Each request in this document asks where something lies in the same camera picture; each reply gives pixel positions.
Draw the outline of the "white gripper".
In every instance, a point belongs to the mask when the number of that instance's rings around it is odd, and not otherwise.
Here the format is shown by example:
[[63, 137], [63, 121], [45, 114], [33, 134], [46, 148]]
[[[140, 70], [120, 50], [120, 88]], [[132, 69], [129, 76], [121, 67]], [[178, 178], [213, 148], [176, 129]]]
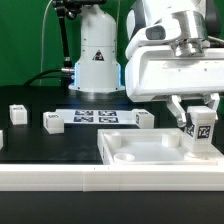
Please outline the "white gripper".
[[183, 128], [187, 119], [179, 95], [205, 94], [206, 108], [217, 120], [218, 93], [224, 92], [224, 49], [209, 48], [204, 53], [204, 57], [175, 57], [169, 45], [138, 48], [125, 68], [127, 96], [134, 102], [169, 96], [167, 108]]

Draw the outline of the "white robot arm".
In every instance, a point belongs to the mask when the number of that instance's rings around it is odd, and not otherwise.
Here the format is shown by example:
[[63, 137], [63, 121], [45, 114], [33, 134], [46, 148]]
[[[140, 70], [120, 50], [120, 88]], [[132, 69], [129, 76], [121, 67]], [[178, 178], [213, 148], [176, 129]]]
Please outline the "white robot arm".
[[98, 5], [82, 7], [81, 57], [73, 90], [87, 94], [122, 88], [134, 102], [164, 101], [180, 127], [193, 118], [180, 102], [201, 99], [216, 111], [224, 92], [224, 48], [211, 46], [218, 30], [213, 0], [136, 0], [126, 20], [125, 85], [116, 64], [116, 28]]

